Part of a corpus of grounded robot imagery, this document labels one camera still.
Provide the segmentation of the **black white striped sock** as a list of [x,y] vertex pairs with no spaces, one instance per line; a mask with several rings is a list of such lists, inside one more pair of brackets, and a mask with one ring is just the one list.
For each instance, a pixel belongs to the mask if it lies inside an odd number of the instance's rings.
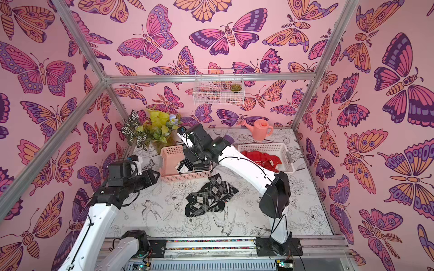
[[211,165],[205,165],[201,161],[199,161],[198,163],[192,163],[188,159],[183,159],[175,166],[175,169],[180,175],[182,175],[186,173],[210,171]]

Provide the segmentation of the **black plaid sock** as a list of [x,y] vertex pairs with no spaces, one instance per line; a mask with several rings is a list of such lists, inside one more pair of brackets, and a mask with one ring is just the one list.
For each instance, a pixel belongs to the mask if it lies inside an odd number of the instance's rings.
[[219,173],[209,177],[209,182],[200,190],[200,194],[208,199],[209,206],[217,205],[222,208],[238,192],[239,190],[229,182],[223,180]]

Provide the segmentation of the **red patterned sock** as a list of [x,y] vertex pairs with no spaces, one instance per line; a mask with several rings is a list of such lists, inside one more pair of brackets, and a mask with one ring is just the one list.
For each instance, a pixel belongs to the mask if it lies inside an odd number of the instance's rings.
[[278,166],[282,165],[281,159],[276,155],[259,151],[243,151],[242,154],[269,171],[278,172]]

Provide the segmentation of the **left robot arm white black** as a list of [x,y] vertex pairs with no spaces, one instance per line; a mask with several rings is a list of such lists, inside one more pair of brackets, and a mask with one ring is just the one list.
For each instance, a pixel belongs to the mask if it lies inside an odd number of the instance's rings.
[[106,234],[132,194],[139,195],[155,185],[160,173],[142,169],[139,157],[133,155],[107,166],[108,177],[94,192],[83,209],[85,223],[80,233],[72,234],[74,242],[65,248],[65,255],[53,265],[54,271],[119,271],[132,257],[147,257],[151,253],[145,231],[125,232],[108,256],[97,263]]

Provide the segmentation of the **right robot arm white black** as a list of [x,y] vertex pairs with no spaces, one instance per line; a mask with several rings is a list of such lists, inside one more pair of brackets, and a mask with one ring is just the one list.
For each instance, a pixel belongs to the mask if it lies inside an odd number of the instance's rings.
[[[248,157],[247,152],[240,151],[229,134],[212,138],[201,124],[191,128],[182,126],[177,130],[177,136],[183,144],[187,161],[204,169],[225,169],[232,173],[233,178],[238,178],[238,184],[244,184],[252,195],[259,197],[258,210],[270,224],[270,250],[277,255],[290,255],[297,246],[292,241],[287,223],[286,209],[292,194],[287,172],[267,169]],[[241,196],[234,184],[220,173],[212,173],[200,191],[191,193],[186,199],[185,215],[199,217],[223,212],[229,201],[240,202]]]

